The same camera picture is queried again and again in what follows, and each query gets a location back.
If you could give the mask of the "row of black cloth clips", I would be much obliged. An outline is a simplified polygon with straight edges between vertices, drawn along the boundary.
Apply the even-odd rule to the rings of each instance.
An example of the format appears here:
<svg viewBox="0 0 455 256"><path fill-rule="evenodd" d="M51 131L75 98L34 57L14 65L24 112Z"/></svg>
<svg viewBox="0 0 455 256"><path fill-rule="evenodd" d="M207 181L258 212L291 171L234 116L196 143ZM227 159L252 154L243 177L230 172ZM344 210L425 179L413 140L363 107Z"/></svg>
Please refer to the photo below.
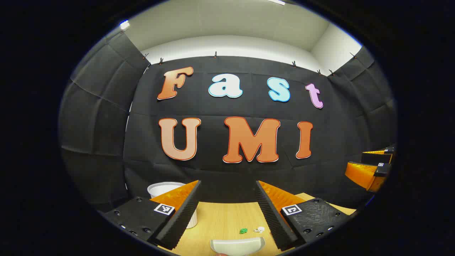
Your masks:
<svg viewBox="0 0 455 256"><path fill-rule="evenodd" d="M322 75L331 76L335 74L338 69L348 63L350 60L355 59L358 55L351 55L347 52L335 52L322 56L319 54L315 56L309 52L302 50L277 50L277 49L252 49L252 48L215 48L209 49L196 49L196 50L171 50L171 49L147 49L142 51L143 56L151 64L156 64L163 59L177 60L190 57L211 57L220 58L228 57L252 57L264 60L273 60L279 63L286 63L290 66L304 68L310 71L320 71Z"/></svg>

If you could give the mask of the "wooden desktop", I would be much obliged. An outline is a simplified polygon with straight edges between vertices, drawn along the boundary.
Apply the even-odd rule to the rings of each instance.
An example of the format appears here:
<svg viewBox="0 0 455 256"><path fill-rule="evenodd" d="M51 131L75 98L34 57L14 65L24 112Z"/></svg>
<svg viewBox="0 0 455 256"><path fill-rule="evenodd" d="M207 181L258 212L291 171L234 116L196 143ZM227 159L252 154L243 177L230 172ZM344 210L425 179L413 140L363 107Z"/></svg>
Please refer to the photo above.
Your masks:
<svg viewBox="0 0 455 256"><path fill-rule="evenodd" d="M207 203L199 202L198 224L185 230L178 245L171 250L180 256L215 256L210 247L211 240L238 240L263 237L265 247L251 256L276 256L282 254L270 233L268 224L257 202L251 203ZM265 232L254 232L257 227ZM240 229L248 232L239 234Z"/></svg>

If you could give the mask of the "grey plastic dustpan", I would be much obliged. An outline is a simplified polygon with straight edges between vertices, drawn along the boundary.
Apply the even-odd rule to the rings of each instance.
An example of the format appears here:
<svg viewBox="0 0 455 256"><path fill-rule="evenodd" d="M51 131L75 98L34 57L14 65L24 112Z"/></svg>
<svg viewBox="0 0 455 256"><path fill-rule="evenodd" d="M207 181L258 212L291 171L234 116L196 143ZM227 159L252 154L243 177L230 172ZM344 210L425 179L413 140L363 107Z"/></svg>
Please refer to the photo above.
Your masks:
<svg viewBox="0 0 455 256"><path fill-rule="evenodd" d="M210 248L218 254L228 256L250 256L262 250L266 245L263 237L238 240L211 240Z"/></svg>

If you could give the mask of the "white ribbed garbage bin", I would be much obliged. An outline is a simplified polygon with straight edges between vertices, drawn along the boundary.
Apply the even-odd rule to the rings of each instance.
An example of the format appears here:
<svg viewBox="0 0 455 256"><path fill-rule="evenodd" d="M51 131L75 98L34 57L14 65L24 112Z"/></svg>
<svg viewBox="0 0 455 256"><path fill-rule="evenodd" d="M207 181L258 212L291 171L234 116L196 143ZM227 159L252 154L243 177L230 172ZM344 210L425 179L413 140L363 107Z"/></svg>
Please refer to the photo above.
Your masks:
<svg viewBox="0 0 455 256"><path fill-rule="evenodd" d="M149 185L147 187L147 192L153 199L157 196L160 196L164 193L167 193L169 191L172 191L172 190L179 188L181 186L184 186L184 185L185 184L181 183L181 182L159 182L159 183ZM195 210L187 225L187 229L193 228L197 224L198 224L198 215L197 215L197 210Z"/></svg>

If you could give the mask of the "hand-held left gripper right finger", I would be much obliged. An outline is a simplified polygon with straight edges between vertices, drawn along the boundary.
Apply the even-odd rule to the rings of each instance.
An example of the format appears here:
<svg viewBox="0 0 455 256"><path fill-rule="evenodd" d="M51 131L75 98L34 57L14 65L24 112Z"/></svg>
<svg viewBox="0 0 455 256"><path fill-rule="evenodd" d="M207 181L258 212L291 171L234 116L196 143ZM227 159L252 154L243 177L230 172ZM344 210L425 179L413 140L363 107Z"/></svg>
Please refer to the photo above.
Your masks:
<svg viewBox="0 0 455 256"><path fill-rule="evenodd" d="M351 219L323 199L304 200L263 181L256 181L255 197L281 251L320 240Z"/></svg>

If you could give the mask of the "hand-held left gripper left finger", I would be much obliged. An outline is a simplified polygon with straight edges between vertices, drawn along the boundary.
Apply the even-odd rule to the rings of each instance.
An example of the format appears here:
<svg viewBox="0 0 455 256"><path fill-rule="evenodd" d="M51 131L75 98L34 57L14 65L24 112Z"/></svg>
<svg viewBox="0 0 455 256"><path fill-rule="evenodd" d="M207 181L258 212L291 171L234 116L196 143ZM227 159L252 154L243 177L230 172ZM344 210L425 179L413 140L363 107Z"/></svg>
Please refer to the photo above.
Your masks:
<svg viewBox="0 0 455 256"><path fill-rule="evenodd" d="M173 250L198 206L201 183L196 180L152 199L136 197L103 217L138 239Z"/></svg>

